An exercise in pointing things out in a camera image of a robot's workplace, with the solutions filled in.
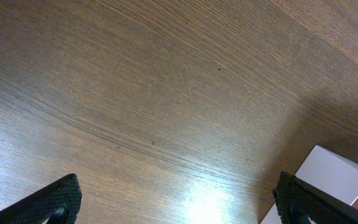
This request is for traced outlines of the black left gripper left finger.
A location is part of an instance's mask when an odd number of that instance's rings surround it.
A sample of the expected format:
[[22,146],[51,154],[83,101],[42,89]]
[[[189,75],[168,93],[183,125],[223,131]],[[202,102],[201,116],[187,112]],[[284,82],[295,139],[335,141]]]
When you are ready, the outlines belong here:
[[68,174],[0,211],[0,223],[74,224],[81,206],[76,174]]

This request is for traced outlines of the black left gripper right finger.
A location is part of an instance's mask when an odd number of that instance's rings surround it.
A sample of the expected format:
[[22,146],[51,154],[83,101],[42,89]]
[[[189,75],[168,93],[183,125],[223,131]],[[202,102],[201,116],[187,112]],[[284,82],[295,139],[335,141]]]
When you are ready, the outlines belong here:
[[284,171],[273,197],[283,224],[358,224],[358,209]]

